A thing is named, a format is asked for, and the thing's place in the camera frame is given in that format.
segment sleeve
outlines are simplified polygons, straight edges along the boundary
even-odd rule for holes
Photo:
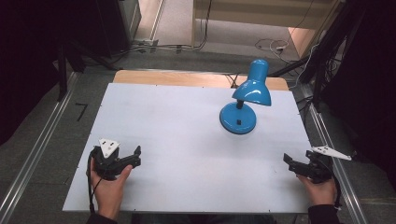
[[[102,217],[98,214],[91,214],[90,218],[88,218],[87,224],[117,224],[117,222],[113,219]]]
[[[340,224],[337,210],[331,204],[315,205],[308,208],[311,224]]]

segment black curtain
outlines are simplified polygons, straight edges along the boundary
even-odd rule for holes
[[[0,145],[59,80],[50,1],[0,1]]]
[[[369,1],[337,75],[321,97],[346,124],[358,153],[396,189],[396,6]]]

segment blue desk lamp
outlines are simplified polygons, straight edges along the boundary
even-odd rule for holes
[[[236,102],[227,104],[220,111],[222,126],[231,133],[245,134],[256,126],[256,114],[253,109],[244,105],[251,102],[258,105],[271,105],[271,95],[265,86],[268,73],[268,62],[259,59],[250,65],[247,80],[233,93]]]

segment hand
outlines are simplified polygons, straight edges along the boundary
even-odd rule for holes
[[[123,187],[126,179],[132,171],[132,165],[126,166],[119,178],[113,181],[100,180],[101,177],[94,170],[94,160],[91,160],[91,184],[92,188],[100,181],[94,194],[98,202],[98,214],[117,220],[122,202]]]
[[[334,196],[337,192],[337,189],[333,179],[320,184],[314,184],[305,176],[297,175],[297,177],[305,185],[309,200],[311,201],[312,205],[334,204]]]

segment white board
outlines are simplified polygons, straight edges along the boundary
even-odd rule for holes
[[[120,142],[120,157],[142,147],[121,210],[153,213],[306,213],[304,186],[283,153],[308,163],[311,148],[290,91],[270,91],[272,106],[250,104],[255,129],[236,135],[219,122],[233,89],[108,85],[64,203],[88,211],[85,175],[100,138]]]

